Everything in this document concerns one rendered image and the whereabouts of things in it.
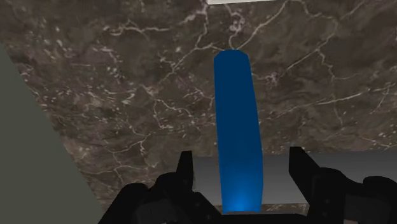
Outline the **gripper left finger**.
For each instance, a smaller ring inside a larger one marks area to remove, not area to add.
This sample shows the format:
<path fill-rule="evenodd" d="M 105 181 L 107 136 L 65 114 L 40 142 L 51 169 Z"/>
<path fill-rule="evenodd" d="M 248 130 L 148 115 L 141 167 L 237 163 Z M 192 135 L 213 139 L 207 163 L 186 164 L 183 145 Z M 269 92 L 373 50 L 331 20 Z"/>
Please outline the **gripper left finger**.
<path fill-rule="evenodd" d="M 160 175 L 152 187 L 125 185 L 98 224 L 218 224 L 221 213 L 193 191 L 193 156 L 182 151 L 177 169 Z"/>

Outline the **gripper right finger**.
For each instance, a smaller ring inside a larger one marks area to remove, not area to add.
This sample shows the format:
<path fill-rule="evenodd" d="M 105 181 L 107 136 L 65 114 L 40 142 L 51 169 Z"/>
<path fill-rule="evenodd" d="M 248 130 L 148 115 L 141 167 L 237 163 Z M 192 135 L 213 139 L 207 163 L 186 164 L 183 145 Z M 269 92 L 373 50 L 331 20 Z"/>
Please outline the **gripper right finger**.
<path fill-rule="evenodd" d="M 319 166 L 303 148 L 289 149 L 289 175 L 309 204 L 312 224 L 397 224 L 397 182 L 367 176 L 358 183 Z"/>

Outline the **blue cylindrical stick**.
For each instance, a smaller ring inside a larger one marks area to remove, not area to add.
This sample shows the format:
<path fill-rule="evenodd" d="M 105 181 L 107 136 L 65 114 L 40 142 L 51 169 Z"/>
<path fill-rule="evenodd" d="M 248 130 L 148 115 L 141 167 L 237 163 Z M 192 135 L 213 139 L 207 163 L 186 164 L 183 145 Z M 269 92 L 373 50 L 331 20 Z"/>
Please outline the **blue cylindrical stick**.
<path fill-rule="evenodd" d="M 224 50 L 214 58 L 218 160 L 223 213 L 259 212 L 263 155 L 249 57 Z"/>

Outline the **white flat object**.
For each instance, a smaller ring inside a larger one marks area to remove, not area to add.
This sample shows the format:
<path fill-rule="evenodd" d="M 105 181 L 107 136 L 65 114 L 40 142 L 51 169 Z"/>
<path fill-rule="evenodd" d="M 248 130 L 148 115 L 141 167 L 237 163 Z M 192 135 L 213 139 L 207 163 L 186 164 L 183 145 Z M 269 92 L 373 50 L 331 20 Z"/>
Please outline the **white flat object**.
<path fill-rule="evenodd" d="M 276 1 L 276 0 L 205 0 L 208 5 L 218 4 L 237 4 L 237 3 L 256 3 L 264 1 Z"/>

